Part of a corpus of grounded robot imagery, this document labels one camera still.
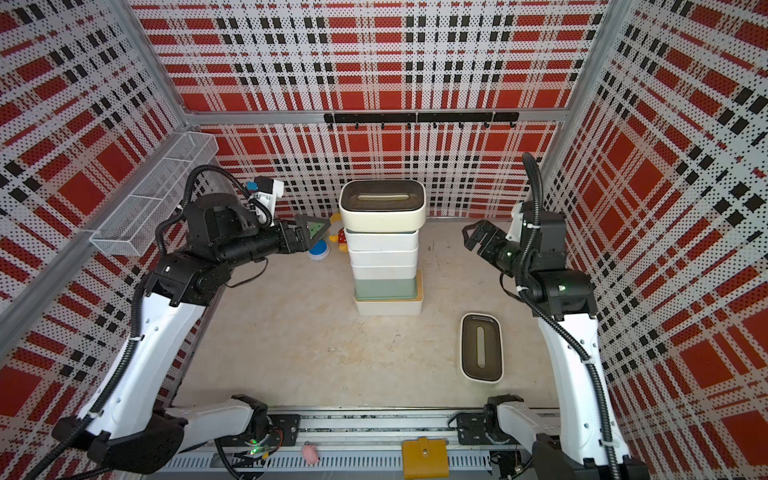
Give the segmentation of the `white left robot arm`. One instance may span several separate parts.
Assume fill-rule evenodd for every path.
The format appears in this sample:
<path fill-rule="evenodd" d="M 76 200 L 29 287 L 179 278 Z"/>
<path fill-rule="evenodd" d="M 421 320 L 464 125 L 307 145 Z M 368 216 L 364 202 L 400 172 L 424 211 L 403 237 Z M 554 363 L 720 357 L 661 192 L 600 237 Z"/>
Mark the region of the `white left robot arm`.
<path fill-rule="evenodd" d="M 91 400 L 71 417 L 57 421 L 56 445 L 28 473 L 35 479 L 68 448 L 83 450 L 110 470 L 151 474 L 176 454 L 211 440 L 267 430 L 267 406 L 247 395 L 187 409 L 159 411 L 156 396 L 181 344 L 233 270 L 266 263 L 272 254 L 311 250 L 331 222 L 298 215 L 290 221 L 272 217 L 259 201 L 250 211 L 231 194 L 185 199 L 179 210 L 156 228 L 185 222 L 184 248 L 164 252 L 155 269 L 136 286 L 130 331 L 121 353 Z"/>

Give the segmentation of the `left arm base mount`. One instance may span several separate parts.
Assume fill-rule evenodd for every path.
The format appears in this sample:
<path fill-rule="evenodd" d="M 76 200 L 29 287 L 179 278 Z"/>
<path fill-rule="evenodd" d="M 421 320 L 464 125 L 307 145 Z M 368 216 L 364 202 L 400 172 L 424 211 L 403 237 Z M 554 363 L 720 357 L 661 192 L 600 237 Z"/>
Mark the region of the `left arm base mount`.
<path fill-rule="evenodd" d="M 297 414 L 270 414 L 265 427 L 254 432 L 221 439 L 223 447 L 242 447 L 264 451 L 296 445 L 301 416 Z"/>

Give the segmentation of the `mint green square tissue box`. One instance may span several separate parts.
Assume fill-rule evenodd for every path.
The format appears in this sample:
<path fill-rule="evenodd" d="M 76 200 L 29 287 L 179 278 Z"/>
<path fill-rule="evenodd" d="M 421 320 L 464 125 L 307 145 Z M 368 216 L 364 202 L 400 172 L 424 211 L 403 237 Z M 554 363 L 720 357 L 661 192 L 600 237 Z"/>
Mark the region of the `mint green square tissue box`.
<path fill-rule="evenodd" d="M 408 279 L 356 280 L 354 295 L 357 301 L 412 300 L 421 296 L 417 277 Z"/>

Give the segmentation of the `white box grey lid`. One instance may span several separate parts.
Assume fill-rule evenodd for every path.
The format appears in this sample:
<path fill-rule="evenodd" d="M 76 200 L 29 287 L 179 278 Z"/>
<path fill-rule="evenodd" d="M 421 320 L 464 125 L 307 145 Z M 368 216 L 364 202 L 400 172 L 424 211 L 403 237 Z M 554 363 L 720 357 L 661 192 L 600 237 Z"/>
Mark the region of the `white box grey lid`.
<path fill-rule="evenodd" d="M 348 249 L 356 252 L 411 251 L 419 246 L 419 231 L 355 232 L 344 229 Z"/>

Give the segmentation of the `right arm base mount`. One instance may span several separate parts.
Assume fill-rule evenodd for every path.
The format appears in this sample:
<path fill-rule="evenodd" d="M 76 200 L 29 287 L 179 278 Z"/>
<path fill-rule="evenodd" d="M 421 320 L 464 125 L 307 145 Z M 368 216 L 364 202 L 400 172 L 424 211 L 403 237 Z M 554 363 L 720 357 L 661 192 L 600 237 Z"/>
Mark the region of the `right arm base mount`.
<path fill-rule="evenodd" d="M 492 434 L 483 414 L 457 413 L 451 423 L 455 424 L 460 445 L 509 445 L 512 443 L 512 438 L 506 434 Z"/>

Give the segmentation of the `white bamboo-lid box corner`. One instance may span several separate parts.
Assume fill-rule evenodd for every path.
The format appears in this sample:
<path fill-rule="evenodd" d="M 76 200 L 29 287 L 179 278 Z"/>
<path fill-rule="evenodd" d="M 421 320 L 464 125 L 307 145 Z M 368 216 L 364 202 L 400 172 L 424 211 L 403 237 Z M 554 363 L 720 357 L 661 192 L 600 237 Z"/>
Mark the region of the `white bamboo-lid box corner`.
<path fill-rule="evenodd" d="M 418 249 L 412 250 L 354 250 L 348 254 L 353 266 L 384 267 L 411 266 L 418 263 Z"/>

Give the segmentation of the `cream box dark lid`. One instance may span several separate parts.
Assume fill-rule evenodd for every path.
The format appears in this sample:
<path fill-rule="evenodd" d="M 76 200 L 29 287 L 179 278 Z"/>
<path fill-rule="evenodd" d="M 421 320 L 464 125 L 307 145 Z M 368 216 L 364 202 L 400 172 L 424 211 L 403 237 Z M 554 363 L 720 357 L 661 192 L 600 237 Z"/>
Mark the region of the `cream box dark lid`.
<path fill-rule="evenodd" d="M 341 190 L 339 212 L 352 232 L 417 231 L 426 222 L 426 189 L 410 179 L 354 180 Z"/>
<path fill-rule="evenodd" d="M 458 370 L 469 381 L 497 384 L 504 376 L 500 322 L 491 315 L 465 314 L 459 326 Z"/>

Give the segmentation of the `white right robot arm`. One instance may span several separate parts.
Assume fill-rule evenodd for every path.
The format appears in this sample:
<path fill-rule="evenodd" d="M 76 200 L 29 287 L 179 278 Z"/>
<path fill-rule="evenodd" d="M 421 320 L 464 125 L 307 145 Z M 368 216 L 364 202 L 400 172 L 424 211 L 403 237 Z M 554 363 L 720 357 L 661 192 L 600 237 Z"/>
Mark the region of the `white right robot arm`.
<path fill-rule="evenodd" d="M 485 422 L 495 442 L 514 439 L 540 479 L 647 479 L 617 425 L 600 359 L 597 305 L 588 274 L 566 265 L 566 225 L 531 205 L 513 213 L 509 230 L 487 220 L 463 228 L 466 249 L 515 282 L 544 336 L 557 389 L 560 430 L 514 395 L 491 397 Z"/>

